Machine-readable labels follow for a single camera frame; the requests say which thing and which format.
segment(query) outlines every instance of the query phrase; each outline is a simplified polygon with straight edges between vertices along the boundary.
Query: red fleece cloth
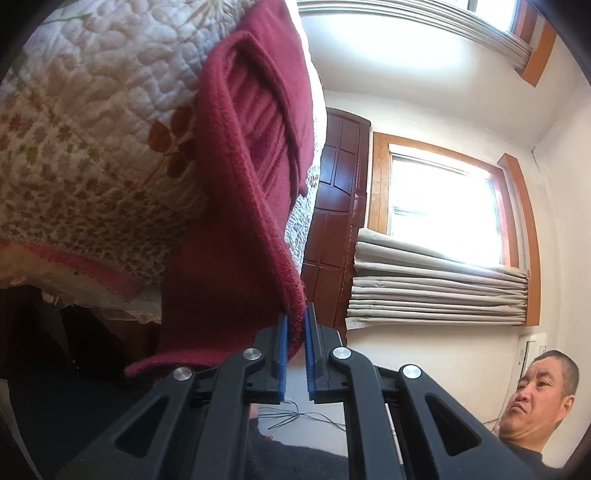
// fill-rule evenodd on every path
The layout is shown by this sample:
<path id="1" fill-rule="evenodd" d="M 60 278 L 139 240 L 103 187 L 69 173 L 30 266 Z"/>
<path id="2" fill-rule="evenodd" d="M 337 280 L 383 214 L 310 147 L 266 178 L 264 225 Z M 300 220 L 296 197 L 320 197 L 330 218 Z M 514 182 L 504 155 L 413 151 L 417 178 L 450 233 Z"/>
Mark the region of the red fleece cloth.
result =
<path id="1" fill-rule="evenodd" d="M 289 353 L 305 295 L 284 230 L 314 150 L 312 97 L 283 0 L 260 0 L 204 63 L 197 97 L 205 214 L 167 260 L 158 354 L 127 369 L 215 365 L 287 312 Z"/>

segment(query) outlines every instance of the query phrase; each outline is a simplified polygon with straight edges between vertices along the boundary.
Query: orange wall trim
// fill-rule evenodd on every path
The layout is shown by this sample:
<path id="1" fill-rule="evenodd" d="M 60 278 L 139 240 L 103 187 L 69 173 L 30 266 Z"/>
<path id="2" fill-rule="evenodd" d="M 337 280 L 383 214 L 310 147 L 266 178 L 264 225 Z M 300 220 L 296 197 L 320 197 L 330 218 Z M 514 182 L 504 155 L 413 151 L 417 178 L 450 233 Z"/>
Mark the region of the orange wall trim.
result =
<path id="1" fill-rule="evenodd" d="M 523 72 L 519 72 L 521 78 L 532 86 L 538 85 L 542 73 L 548 64 L 550 54 L 554 48 L 554 42 L 556 41 L 556 30 L 552 28 L 548 22 L 544 23 L 542 34 L 540 36 L 540 43 L 530 56 L 530 60 L 525 66 Z"/>
<path id="2" fill-rule="evenodd" d="M 525 235 L 527 237 L 527 254 L 529 259 L 530 282 L 527 292 L 527 312 L 525 315 L 526 326 L 536 326 L 540 324 L 540 302 L 541 302 L 541 273 L 540 273 L 540 248 L 538 246 L 538 233 L 535 229 L 534 209 L 531 207 L 530 196 L 527 192 L 525 179 L 519 162 L 515 157 L 504 154 L 499 160 L 501 165 L 511 176 L 525 225 Z"/>
<path id="3" fill-rule="evenodd" d="M 389 144 L 402 145 L 403 147 L 418 148 L 443 155 L 445 157 L 460 160 L 469 165 L 473 165 L 491 174 L 492 185 L 495 190 L 497 209 L 499 212 L 499 224 L 501 228 L 501 237 L 503 239 L 503 265 L 519 267 L 519 253 L 517 245 L 517 230 L 515 227 L 515 217 L 509 188 L 505 180 L 505 173 L 502 168 L 490 163 L 469 157 L 447 148 L 438 147 L 410 138 L 396 137 L 374 132 L 374 153 L 372 156 L 372 179 L 371 195 L 369 203 L 368 228 L 380 233 L 388 233 L 388 196 L 390 190 L 390 168 L 391 155 Z"/>

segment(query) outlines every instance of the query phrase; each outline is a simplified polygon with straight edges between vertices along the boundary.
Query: short hair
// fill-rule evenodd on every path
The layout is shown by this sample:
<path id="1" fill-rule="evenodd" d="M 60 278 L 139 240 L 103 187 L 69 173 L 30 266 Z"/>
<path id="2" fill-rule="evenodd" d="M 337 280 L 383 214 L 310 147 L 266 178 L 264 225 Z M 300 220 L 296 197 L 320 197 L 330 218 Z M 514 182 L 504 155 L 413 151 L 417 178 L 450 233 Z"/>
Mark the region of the short hair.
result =
<path id="1" fill-rule="evenodd" d="M 556 358 L 562 364 L 562 377 L 564 379 L 563 394 L 565 397 L 577 393 L 579 387 L 579 367 L 574 360 L 558 350 L 548 350 L 545 353 L 534 358 L 534 362 L 543 360 L 544 358 Z"/>

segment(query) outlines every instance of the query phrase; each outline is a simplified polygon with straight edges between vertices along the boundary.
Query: brown door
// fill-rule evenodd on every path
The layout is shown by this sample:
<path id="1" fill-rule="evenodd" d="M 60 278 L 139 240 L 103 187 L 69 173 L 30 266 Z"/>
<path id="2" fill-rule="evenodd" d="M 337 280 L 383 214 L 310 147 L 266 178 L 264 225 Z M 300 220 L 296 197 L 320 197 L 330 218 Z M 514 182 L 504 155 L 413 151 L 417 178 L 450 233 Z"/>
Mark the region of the brown door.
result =
<path id="1" fill-rule="evenodd" d="M 353 281 L 353 255 L 365 220 L 369 127 L 365 118 L 327 109 L 320 185 L 301 277 L 321 325 L 341 332 Z"/>

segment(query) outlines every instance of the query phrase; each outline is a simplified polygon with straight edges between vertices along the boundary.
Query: quilted bedspread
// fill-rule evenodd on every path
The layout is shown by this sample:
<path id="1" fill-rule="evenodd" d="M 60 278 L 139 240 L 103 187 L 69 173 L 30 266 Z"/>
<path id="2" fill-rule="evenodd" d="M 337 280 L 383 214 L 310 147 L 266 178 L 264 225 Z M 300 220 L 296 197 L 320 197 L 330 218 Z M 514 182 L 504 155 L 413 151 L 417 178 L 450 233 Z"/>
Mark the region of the quilted bedspread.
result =
<path id="1" fill-rule="evenodd" d="M 0 239 L 159 285 L 171 247 L 207 206 L 195 181 L 193 102 L 202 64 L 255 1 L 69 0 L 50 15 L 0 86 Z M 326 108 L 295 0 L 287 4 L 314 100 L 309 193 L 285 231 L 301 268 Z M 75 301 L 88 303 L 80 296 Z"/>

